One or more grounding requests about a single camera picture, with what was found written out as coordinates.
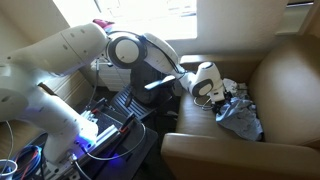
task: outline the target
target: armchair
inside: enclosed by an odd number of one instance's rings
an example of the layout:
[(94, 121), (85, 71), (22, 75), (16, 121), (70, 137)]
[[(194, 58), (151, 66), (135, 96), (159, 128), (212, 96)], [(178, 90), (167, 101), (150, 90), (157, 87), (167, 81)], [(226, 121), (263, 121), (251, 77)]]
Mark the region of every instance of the armchair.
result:
[(249, 77), (264, 141), (246, 141), (218, 126), (213, 113), (199, 109), (184, 92), (176, 132), (165, 135), (161, 150), (175, 177), (319, 179), (320, 39), (296, 37), (261, 62), (234, 63), (216, 62), (223, 77), (237, 82)]

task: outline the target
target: crumpled cloth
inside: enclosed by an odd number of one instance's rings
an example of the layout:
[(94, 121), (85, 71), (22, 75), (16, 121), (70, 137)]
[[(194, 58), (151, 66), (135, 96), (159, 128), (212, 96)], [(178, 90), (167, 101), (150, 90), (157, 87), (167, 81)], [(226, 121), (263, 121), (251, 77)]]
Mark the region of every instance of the crumpled cloth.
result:
[(231, 98), (231, 105), (225, 104), (216, 115), (219, 125), (234, 131), (240, 137), (250, 141), (260, 141), (263, 129), (256, 117), (256, 108), (251, 100)]

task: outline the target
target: chair cushion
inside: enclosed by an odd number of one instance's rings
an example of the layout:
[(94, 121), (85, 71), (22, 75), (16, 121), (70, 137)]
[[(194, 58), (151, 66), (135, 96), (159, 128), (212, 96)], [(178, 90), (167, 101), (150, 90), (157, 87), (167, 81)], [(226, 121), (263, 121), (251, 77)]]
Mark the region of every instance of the chair cushion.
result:
[(249, 88), (266, 142), (320, 148), (320, 39), (296, 37), (275, 48)]
[[(197, 100), (204, 104), (208, 97)], [(176, 127), (177, 133), (210, 136), (218, 139), (241, 139), (233, 131), (219, 126), (211, 110), (204, 111), (195, 105), (194, 97), (184, 91), (180, 100), (179, 117)]]

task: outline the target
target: chair armrest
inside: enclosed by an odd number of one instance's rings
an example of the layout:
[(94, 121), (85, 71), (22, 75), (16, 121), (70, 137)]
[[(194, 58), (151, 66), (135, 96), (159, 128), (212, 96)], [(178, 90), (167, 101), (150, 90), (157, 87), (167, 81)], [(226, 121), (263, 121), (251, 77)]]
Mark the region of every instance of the chair armrest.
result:
[(177, 179), (320, 177), (320, 151), (302, 146), (169, 133), (161, 154)]

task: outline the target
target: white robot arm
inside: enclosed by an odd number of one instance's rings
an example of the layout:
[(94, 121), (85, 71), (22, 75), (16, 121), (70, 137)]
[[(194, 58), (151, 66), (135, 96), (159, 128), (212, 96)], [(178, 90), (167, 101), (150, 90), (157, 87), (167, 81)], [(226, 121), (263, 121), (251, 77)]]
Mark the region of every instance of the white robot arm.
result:
[(77, 143), (95, 144), (98, 127), (38, 84), (74, 72), (104, 51), (109, 39), (96, 24), (66, 29), (0, 60), (0, 122), (22, 120), (48, 133), (44, 155), (59, 169)]
[(208, 95), (214, 104), (224, 100), (224, 86), (219, 70), (212, 62), (202, 63), (197, 73), (187, 72), (179, 65), (179, 57), (172, 47), (156, 36), (145, 33), (112, 32), (119, 34), (109, 42), (106, 54), (119, 68), (131, 69), (146, 61), (158, 71), (173, 75), (194, 97)]
[(220, 74), (213, 63), (200, 65), (196, 74), (186, 72), (170, 45), (151, 34), (106, 34), (95, 23), (61, 31), (0, 59), (0, 122), (17, 119), (46, 131), (48, 139), (43, 152), (52, 171), (59, 171), (69, 152), (83, 154), (79, 143), (88, 149), (92, 147), (98, 127), (60, 98), (42, 91), (38, 84), (73, 73), (103, 51), (120, 68), (132, 68), (146, 61), (179, 79), (193, 96), (208, 94), (213, 102), (224, 99)]

